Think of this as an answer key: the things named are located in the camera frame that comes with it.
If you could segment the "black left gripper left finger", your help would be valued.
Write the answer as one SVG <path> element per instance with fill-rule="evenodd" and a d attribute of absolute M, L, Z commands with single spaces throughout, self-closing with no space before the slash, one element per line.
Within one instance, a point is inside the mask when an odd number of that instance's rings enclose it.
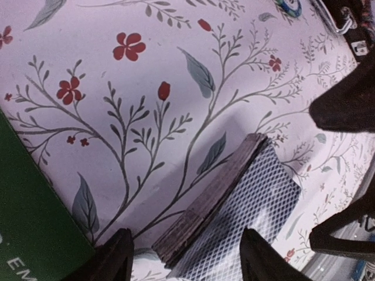
<path fill-rule="evenodd" d="M 64 278 L 65 281 L 131 280 L 134 241 L 129 229 L 119 229 L 83 266 Z"/>

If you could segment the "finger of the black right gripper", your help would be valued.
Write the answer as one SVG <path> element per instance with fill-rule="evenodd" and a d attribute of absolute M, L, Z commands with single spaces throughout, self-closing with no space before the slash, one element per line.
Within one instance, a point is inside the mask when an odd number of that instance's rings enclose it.
<path fill-rule="evenodd" d="M 312 101 L 315 125 L 332 132 L 374 131 L 374 54 L 343 80 Z"/>
<path fill-rule="evenodd" d="M 348 206 L 345 210 L 328 218 L 312 229 L 309 236 L 311 250 L 317 253 L 346 258 L 373 261 L 374 242 L 354 241 L 332 236 L 335 231 L 357 221 L 365 215 L 374 214 L 374 187 Z"/>

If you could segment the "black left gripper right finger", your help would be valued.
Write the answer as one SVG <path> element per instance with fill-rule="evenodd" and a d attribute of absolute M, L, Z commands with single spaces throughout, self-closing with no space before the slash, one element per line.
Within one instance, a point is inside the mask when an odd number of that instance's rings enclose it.
<path fill-rule="evenodd" d="M 245 228 L 241 236 L 240 262 L 243 280 L 310 281 L 252 228 Z"/>

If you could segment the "blue patterned card deck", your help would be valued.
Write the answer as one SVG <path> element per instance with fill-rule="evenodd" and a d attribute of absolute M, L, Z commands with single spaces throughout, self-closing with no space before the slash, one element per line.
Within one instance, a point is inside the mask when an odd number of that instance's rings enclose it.
<path fill-rule="evenodd" d="M 243 231 L 272 243 L 300 193 L 267 135 L 251 133 L 152 249 L 170 278 L 241 280 Z"/>

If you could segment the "poker chip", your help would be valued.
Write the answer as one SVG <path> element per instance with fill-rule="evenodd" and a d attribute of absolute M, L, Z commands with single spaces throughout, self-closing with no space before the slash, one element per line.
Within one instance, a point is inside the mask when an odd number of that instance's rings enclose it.
<path fill-rule="evenodd" d="M 275 3 L 292 18 L 298 18 L 302 15 L 300 0 L 275 0 Z"/>

